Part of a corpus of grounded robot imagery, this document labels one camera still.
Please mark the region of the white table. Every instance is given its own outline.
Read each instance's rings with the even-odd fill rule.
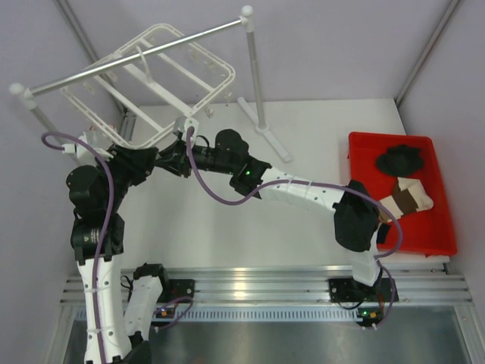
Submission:
[[[287,164],[257,135],[237,104],[212,105],[214,115],[196,115],[199,134],[213,145],[219,130],[233,128],[254,157],[310,180],[347,184],[350,179],[348,135],[352,131],[404,134],[392,99],[266,102],[268,123],[289,150]],[[170,106],[142,108],[160,124],[178,116]],[[133,140],[146,138],[148,125],[137,122]],[[174,138],[159,145],[164,148]],[[239,199],[230,176],[202,172],[220,196]],[[224,206],[209,197],[195,177],[175,177],[157,168],[132,187],[120,214],[126,222],[123,268],[161,262],[168,268],[236,268],[348,265],[345,250],[333,238],[333,222],[278,202],[252,199]],[[397,253],[386,263],[448,262],[447,256],[425,258]]]

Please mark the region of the purple cable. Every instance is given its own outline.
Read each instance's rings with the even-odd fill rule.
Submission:
[[[379,325],[376,325],[376,327],[380,326],[380,324],[385,322],[387,320],[387,317],[390,314],[392,307],[393,307],[394,299],[396,298],[396,285],[395,285],[395,282],[394,282],[389,270],[387,268],[385,268],[380,263],[379,259],[390,256],[391,254],[394,254],[396,251],[398,251],[399,248],[401,247],[402,238],[403,238],[401,224],[397,221],[396,217],[392,214],[392,212],[389,211],[389,209],[387,209],[386,207],[384,207],[379,201],[377,201],[377,200],[373,199],[372,197],[369,197],[369,196],[367,196],[367,195],[365,195],[361,192],[353,190],[352,188],[348,188],[348,187],[345,187],[345,186],[339,186],[338,184],[324,184],[324,183],[321,183],[321,182],[308,182],[306,180],[272,180],[270,182],[267,182],[265,184],[262,184],[262,185],[256,187],[248,195],[244,196],[242,199],[239,199],[237,201],[230,201],[230,200],[227,200],[227,199],[223,199],[222,197],[219,197],[218,195],[216,195],[211,190],[211,188],[204,182],[204,180],[202,179],[202,176],[201,176],[201,174],[200,174],[200,172],[197,168],[196,160],[194,159],[194,155],[193,155],[192,147],[191,147],[191,142],[190,142],[190,138],[194,134],[195,130],[196,129],[194,127],[190,127],[187,130],[187,136],[186,136],[186,152],[187,152],[187,155],[189,157],[190,167],[192,168],[194,175],[196,176],[197,181],[202,186],[202,189],[204,189],[204,191],[210,197],[212,197],[213,199],[215,199],[216,201],[218,201],[220,203],[223,203],[224,205],[229,205],[229,206],[241,205],[242,203],[251,199],[251,197],[253,197],[256,193],[258,193],[263,188],[266,188],[266,187],[269,187],[269,186],[274,186],[276,184],[298,184],[298,185],[302,185],[302,186],[308,186],[309,184],[311,184],[312,186],[316,186],[316,187],[330,188],[330,189],[334,189],[334,190],[342,190],[342,191],[351,193],[355,196],[358,196],[358,197],[372,203],[374,206],[376,206],[379,209],[381,209],[382,211],[384,211],[391,218],[394,225],[396,226],[397,233],[398,233],[397,243],[390,251],[385,252],[385,253],[381,253],[381,254],[376,254],[374,256],[374,258],[377,260],[377,264],[379,265],[380,268],[382,268],[386,272],[386,274],[389,276],[389,279],[390,279],[390,282],[391,282],[392,293],[391,293],[391,300],[389,301],[389,307],[388,307],[386,314],[384,315],[383,319],[381,320]]]
[[[113,201],[114,201],[114,184],[113,184],[113,176],[111,175],[111,172],[109,170],[108,165],[106,164],[106,161],[97,153],[90,145],[84,143],[82,140],[77,139],[74,136],[71,136],[69,134],[65,133],[59,133],[56,131],[48,131],[42,135],[42,142],[48,146],[49,148],[56,149],[56,150],[64,150],[64,147],[62,146],[55,146],[51,143],[49,143],[46,139],[47,137],[60,137],[64,138],[67,140],[70,140],[72,142],[75,142],[76,144],[79,144],[86,148],[91,154],[95,156],[95,158],[98,160],[99,164],[103,167],[106,173],[106,177],[108,179],[108,189],[109,189],[109,198],[108,198],[108,207],[106,208],[106,216],[105,220],[103,221],[103,226],[101,228],[101,232],[99,233],[99,238],[98,238],[98,245],[96,246],[96,251],[94,255],[94,264],[92,266],[92,281],[91,281],[91,287],[92,289],[95,289],[97,287],[97,280],[98,280],[98,263],[99,263],[99,255],[101,254],[101,248],[102,248],[102,241],[105,239],[106,235],[106,230],[108,229],[108,224],[109,224],[109,219],[111,217],[111,211],[113,210]],[[98,301],[98,293],[96,290],[92,293],[92,306],[94,309],[94,321],[95,321],[95,329],[99,330],[101,328],[101,316],[99,314],[99,301]],[[98,346],[99,346],[99,355],[101,357],[101,363],[106,364],[106,353],[105,353],[105,344],[103,341],[103,336],[101,331],[99,331],[96,334],[98,338]]]
[[[175,300],[171,300],[170,302],[167,302],[165,303],[162,307],[158,308],[155,310],[155,313],[154,314],[157,314],[158,311],[161,311],[163,309],[166,309],[167,307],[169,306],[172,306],[174,305],[175,303],[179,303],[180,301],[190,301],[190,304],[189,304],[189,307],[186,308],[185,311],[183,311],[176,319],[174,319],[170,324],[168,325],[165,325],[165,326],[161,326],[160,329],[161,330],[165,330],[167,328],[171,328],[172,326],[175,326],[178,321],[180,321],[181,319],[183,319],[183,317],[185,317],[185,315],[188,313],[188,311],[190,311],[190,309],[192,308],[192,306],[194,306],[194,300],[192,297],[190,296],[183,296],[183,297],[178,297],[176,298]]]

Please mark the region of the purple hose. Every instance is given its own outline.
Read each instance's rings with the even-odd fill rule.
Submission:
[[[179,302],[181,302],[181,301],[190,301],[189,307],[187,307],[187,308],[185,309],[185,311],[183,311],[183,312],[182,312],[182,313],[181,313],[181,314],[180,314],[180,315],[179,315],[179,316],[178,316],[176,319],[174,319],[174,320],[173,320],[173,321],[172,321],[170,324],[165,325],[165,326],[161,326],[161,327],[160,327],[160,329],[161,329],[161,330],[166,330],[166,329],[168,329],[168,328],[171,328],[172,326],[175,326],[175,325],[178,323],[178,321],[180,321],[181,319],[183,319],[183,317],[185,317],[185,315],[188,313],[188,311],[190,311],[190,309],[192,308],[192,306],[194,306],[194,300],[193,300],[193,298],[192,298],[192,297],[190,297],[190,296],[178,297],[178,298],[176,298],[175,300],[171,300],[170,302],[165,303],[165,304],[164,304],[162,307],[160,307],[160,308],[158,308],[158,309],[156,309],[156,310],[155,310],[154,315],[155,315],[155,314],[157,314],[157,313],[158,313],[158,311],[161,311],[161,310],[163,310],[163,309],[166,309],[167,307],[172,306],[172,305],[174,305],[175,303],[179,303]]]
[[[334,189],[334,190],[342,190],[342,191],[351,193],[355,196],[358,196],[358,197],[361,197],[362,199],[365,199],[366,201],[372,203],[374,206],[376,206],[379,209],[381,209],[382,211],[384,211],[393,221],[394,225],[396,226],[397,233],[398,233],[397,243],[390,251],[385,252],[385,253],[381,253],[381,254],[376,254],[374,256],[374,258],[377,260],[377,264],[379,265],[379,267],[382,268],[386,272],[386,274],[389,276],[389,279],[390,279],[390,282],[391,282],[391,288],[392,288],[391,300],[389,301],[389,307],[388,307],[386,314],[384,315],[382,321],[379,323],[379,325],[376,325],[376,327],[379,327],[383,322],[385,322],[387,320],[387,317],[389,316],[390,311],[393,307],[394,299],[396,298],[396,284],[395,284],[389,270],[387,268],[385,268],[380,263],[379,259],[390,256],[391,254],[394,254],[397,250],[399,250],[399,248],[401,247],[402,238],[403,238],[401,224],[397,221],[396,217],[392,214],[391,211],[389,211],[389,209],[384,207],[380,202],[373,199],[372,197],[369,197],[369,196],[367,196],[367,195],[365,195],[361,192],[353,190],[352,188],[348,188],[348,187],[345,187],[345,186],[339,186],[337,184],[324,184],[324,183],[321,183],[321,182],[308,182],[306,180],[272,180],[270,182],[267,182],[265,184],[262,184],[262,185],[256,187],[248,195],[244,196],[242,199],[239,199],[237,201],[230,201],[230,200],[227,200],[227,199],[223,199],[222,197],[219,197],[218,195],[216,195],[211,190],[211,188],[204,182],[199,170],[197,169],[196,160],[194,159],[194,155],[193,155],[192,147],[191,147],[191,142],[190,142],[190,138],[192,137],[194,132],[195,132],[195,128],[190,127],[187,130],[187,136],[186,136],[186,152],[187,152],[187,155],[189,156],[190,167],[192,168],[194,175],[197,178],[197,181],[202,186],[202,189],[204,189],[204,191],[210,197],[212,197],[213,199],[215,199],[216,201],[218,201],[220,203],[223,203],[224,205],[229,205],[229,206],[241,205],[242,203],[251,199],[251,197],[253,197],[256,193],[258,193],[263,188],[269,187],[269,186],[274,186],[275,184],[298,184],[298,185],[303,185],[303,186],[308,186],[309,184],[311,184],[312,186],[316,186],[316,187],[330,188],[330,189]]]
[[[91,281],[91,287],[94,290],[92,293],[92,306],[94,309],[94,321],[95,321],[95,329],[100,330],[101,328],[101,316],[99,314],[99,301],[98,301],[98,293],[95,290],[95,288],[98,286],[97,285],[97,280],[98,280],[98,262],[99,262],[99,255],[101,253],[101,248],[102,248],[102,241],[105,239],[106,235],[106,230],[108,229],[108,224],[109,220],[111,217],[111,211],[113,210],[113,201],[114,201],[114,184],[113,184],[113,176],[111,175],[111,172],[109,170],[108,165],[106,164],[106,161],[97,153],[90,145],[84,143],[82,140],[77,139],[74,136],[71,136],[69,134],[65,133],[59,133],[56,131],[48,131],[42,135],[42,142],[48,146],[49,148],[56,149],[56,150],[64,150],[64,147],[62,146],[55,146],[51,143],[49,143],[46,139],[47,137],[60,137],[64,138],[67,140],[70,140],[72,142],[75,142],[76,144],[79,144],[86,148],[91,154],[95,156],[95,158],[98,160],[99,164],[103,167],[106,173],[106,177],[108,179],[108,189],[109,189],[109,198],[108,198],[108,207],[106,208],[106,216],[105,220],[103,221],[103,226],[101,228],[101,233],[99,233],[99,239],[98,239],[98,245],[96,246],[96,252],[94,255],[94,264],[92,266],[92,281]],[[97,338],[98,338],[98,346],[99,346],[99,355],[101,357],[101,363],[106,364],[106,353],[105,353],[105,344],[103,341],[103,336],[101,331],[98,331],[97,333]]]

